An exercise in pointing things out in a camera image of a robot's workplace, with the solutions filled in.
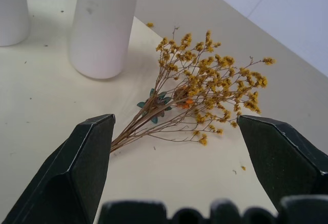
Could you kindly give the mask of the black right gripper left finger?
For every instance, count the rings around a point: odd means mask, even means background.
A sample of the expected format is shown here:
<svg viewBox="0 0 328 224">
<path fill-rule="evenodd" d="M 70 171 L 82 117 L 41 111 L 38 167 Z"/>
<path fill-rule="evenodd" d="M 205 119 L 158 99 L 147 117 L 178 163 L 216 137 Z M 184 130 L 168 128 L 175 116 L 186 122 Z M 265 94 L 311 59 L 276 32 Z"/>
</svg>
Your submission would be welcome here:
<svg viewBox="0 0 328 224">
<path fill-rule="evenodd" d="M 44 161 L 2 224 L 93 224 L 114 125 L 113 114 L 78 124 Z"/>
</svg>

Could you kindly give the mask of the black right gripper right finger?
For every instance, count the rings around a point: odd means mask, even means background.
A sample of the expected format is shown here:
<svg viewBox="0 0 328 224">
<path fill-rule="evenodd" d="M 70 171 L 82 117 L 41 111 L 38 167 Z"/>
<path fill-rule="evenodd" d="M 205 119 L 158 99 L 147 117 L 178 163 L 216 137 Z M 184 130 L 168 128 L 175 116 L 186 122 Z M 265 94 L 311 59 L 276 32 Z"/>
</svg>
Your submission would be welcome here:
<svg viewBox="0 0 328 224">
<path fill-rule="evenodd" d="M 328 195 L 328 155 L 288 123 L 241 115 L 237 123 L 256 176 L 272 203 L 285 196 Z"/>
</svg>

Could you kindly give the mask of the tall white ceramic vase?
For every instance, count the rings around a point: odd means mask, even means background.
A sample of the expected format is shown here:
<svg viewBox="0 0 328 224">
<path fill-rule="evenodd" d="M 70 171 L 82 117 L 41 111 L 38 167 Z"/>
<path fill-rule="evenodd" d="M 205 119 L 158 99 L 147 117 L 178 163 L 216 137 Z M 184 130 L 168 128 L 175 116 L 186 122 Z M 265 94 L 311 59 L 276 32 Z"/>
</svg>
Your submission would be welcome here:
<svg viewBox="0 0 328 224">
<path fill-rule="evenodd" d="M 82 75 L 117 76 L 124 68 L 137 0 L 77 0 L 68 56 Z"/>
</svg>

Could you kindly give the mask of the yellow dried flower bunch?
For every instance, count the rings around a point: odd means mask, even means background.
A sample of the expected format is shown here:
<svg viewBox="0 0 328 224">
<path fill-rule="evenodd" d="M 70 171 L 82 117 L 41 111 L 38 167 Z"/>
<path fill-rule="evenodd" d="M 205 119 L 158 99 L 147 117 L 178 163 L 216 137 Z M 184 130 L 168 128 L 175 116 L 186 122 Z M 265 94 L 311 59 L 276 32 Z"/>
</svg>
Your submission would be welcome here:
<svg viewBox="0 0 328 224">
<path fill-rule="evenodd" d="M 146 136 L 206 145 L 209 134 L 223 133 L 220 124 L 237 127 L 243 109 L 260 114 L 258 90 L 267 87 L 268 80 L 252 67 L 271 66 L 275 59 L 250 57 L 239 67 L 233 57 L 218 54 L 220 46 L 212 40 L 211 31 L 197 43 L 191 33 L 179 42 L 162 38 L 156 47 L 156 81 L 148 98 L 138 103 L 138 113 L 112 141 L 111 151 Z"/>
</svg>

